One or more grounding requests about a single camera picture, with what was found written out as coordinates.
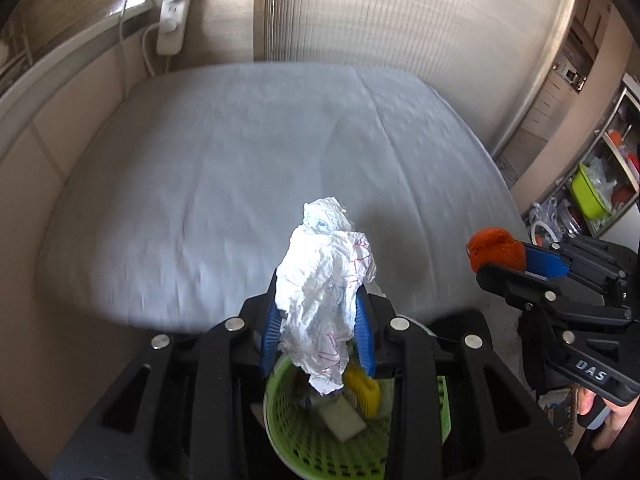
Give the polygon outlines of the person's right hand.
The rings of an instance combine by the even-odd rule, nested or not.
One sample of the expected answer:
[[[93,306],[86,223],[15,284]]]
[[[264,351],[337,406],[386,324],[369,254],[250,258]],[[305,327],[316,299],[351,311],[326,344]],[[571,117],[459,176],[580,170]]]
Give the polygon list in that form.
[[[577,413],[579,415],[587,415],[591,410],[597,395],[585,387],[579,387],[577,390]],[[608,416],[600,427],[597,437],[592,441],[592,448],[595,451],[602,451],[609,448],[624,429],[628,419],[639,398],[635,398],[625,406],[618,406],[610,401],[604,401],[605,405],[610,409]]]

